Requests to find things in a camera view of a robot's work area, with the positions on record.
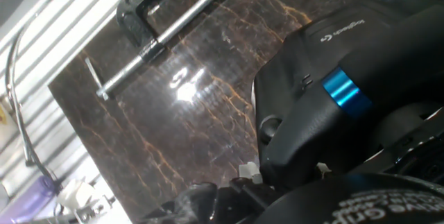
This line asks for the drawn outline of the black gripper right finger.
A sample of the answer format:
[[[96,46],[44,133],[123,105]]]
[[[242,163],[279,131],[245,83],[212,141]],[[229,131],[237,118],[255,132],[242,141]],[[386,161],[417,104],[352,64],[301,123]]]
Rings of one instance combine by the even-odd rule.
[[[321,179],[328,178],[332,176],[332,170],[325,163],[318,163],[316,169],[320,174]]]

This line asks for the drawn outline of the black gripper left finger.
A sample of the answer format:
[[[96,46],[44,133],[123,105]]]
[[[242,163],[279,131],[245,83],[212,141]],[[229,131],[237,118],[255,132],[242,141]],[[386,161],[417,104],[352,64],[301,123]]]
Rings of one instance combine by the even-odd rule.
[[[248,162],[239,166],[239,176],[228,186],[193,184],[139,222],[253,223],[277,199],[278,192],[263,183],[256,163]]]

